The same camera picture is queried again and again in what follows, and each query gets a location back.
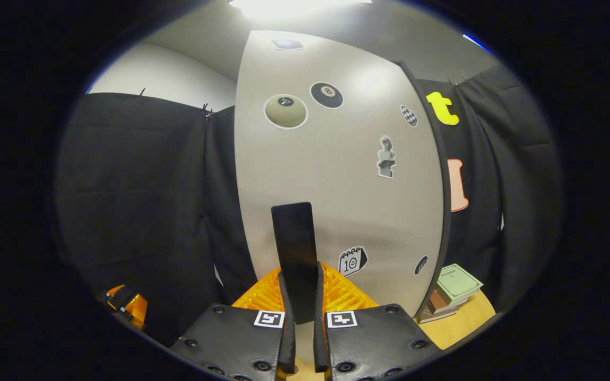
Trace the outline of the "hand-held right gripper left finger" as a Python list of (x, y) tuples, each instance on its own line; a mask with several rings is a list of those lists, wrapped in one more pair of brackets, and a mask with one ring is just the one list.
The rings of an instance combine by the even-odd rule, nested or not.
[(171, 351), (222, 380), (285, 380), (295, 371), (295, 323), (276, 268), (231, 305), (212, 304)]

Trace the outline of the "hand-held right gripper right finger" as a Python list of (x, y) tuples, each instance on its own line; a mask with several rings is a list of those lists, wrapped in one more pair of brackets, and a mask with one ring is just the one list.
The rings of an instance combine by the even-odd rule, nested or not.
[(326, 380), (399, 378), (441, 354), (399, 304), (378, 304), (327, 264), (318, 276), (313, 353)]

